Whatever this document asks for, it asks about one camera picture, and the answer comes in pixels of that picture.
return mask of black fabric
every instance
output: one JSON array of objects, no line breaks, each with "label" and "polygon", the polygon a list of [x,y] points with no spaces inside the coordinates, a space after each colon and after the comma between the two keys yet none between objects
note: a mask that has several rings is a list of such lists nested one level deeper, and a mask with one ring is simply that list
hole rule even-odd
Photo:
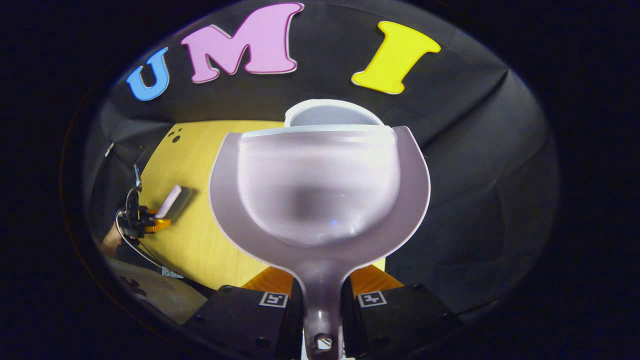
[{"label": "black fabric", "polygon": [[[212,13],[148,49],[116,77],[94,121],[84,163],[83,191],[95,236],[108,231],[117,203],[132,185],[132,165],[144,167],[173,123],[218,119],[283,120],[311,98],[350,101],[386,125],[408,126],[431,174],[427,216],[412,239],[387,259],[401,282],[423,282],[454,311],[491,300],[531,268],[552,225],[559,188],[554,141],[540,105],[504,62],[464,32],[421,9],[394,1],[304,1],[291,21],[289,74],[221,72],[191,82],[193,68],[180,41],[210,24],[233,34],[255,9],[279,1],[247,0]],[[405,90],[389,95],[351,83],[384,39],[390,20],[440,44],[407,74]],[[166,91],[139,101],[125,82],[160,48],[170,72]],[[115,143],[105,158],[106,148]]]}]

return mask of table surface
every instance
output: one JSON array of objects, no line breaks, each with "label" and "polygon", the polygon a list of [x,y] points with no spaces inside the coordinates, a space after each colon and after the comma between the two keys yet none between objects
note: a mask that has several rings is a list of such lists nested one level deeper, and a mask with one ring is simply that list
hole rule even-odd
[{"label": "table surface", "polygon": [[[162,205],[177,184],[193,193],[170,227],[141,242],[167,267],[212,289],[242,286],[268,267],[233,245],[220,231],[207,198],[211,167],[227,133],[282,127],[280,121],[214,120],[174,125],[141,175],[140,204]],[[385,260],[375,265],[384,270]]]}]

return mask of foam letter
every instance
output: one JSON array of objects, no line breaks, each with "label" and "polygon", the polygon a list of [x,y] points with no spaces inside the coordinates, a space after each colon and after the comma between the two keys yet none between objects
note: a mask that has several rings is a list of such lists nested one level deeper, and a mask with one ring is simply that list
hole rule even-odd
[{"label": "foam letter", "polygon": [[218,77],[220,71],[209,63],[215,61],[229,75],[237,72],[244,50],[251,54],[244,66],[252,74],[285,74],[298,64],[289,57],[289,24],[294,14],[302,11],[300,3],[282,3],[255,10],[231,37],[215,25],[202,28],[182,40],[191,55],[194,83],[205,83]]},{"label": "foam letter", "polygon": [[153,54],[149,60],[147,60],[147,64],[151,65],[151,69],[154,71],[154,75],[156,76],[156,83],[153,86],[148,87],[142,81],[142,76],[140,75],[142,72],[142,66],[134,70],[127,78],[127,82],[131,87],[133,96],[137,97],[138,100],[149,101],[151,99],[155,99],[166,90],[167,86],[169,86],[169,72],[166,69],[166,63],[164,62],[164,54],[168,49],[168,47],[165,47]]},{"label": "foam letter", "polygon": [[426,53],[437,53],[440,46],[433,39],[404,25],[381,21],[378,27],[385,34],[382,45],[364,71],[356,72],[351,82],[387,94],[404,90],[402,79]]}]

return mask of pink letter m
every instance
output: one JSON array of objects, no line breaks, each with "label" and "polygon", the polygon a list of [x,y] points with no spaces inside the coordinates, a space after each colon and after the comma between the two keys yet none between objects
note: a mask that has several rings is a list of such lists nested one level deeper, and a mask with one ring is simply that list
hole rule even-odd
[{"label": "pink letter m", "polygon": [[191,55],[194,83],[205,83],[220,74],[209,63],[215,61],[229,75],[237,72],[244,50],[250,60],[244,66],[252,74],[285,74],[298,64],[289,57],[289,24],[302,11],[300,3],[282,3],[255,10],[231,37],[215,25],[202,28],[182,40]]}]

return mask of yellow letter i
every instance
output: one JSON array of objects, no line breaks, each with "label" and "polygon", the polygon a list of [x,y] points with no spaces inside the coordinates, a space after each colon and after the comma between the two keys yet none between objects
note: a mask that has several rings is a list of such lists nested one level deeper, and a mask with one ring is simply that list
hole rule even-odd
[{"label": "yellow letter i", "polygon": [[351,82],[387,94],[400,94],[404,90],[402,79],[426,53],[437,53],[440,45],[420,31],[390,21],[381,21],[378,27],[385,39],[364,71],[356,72]]}]

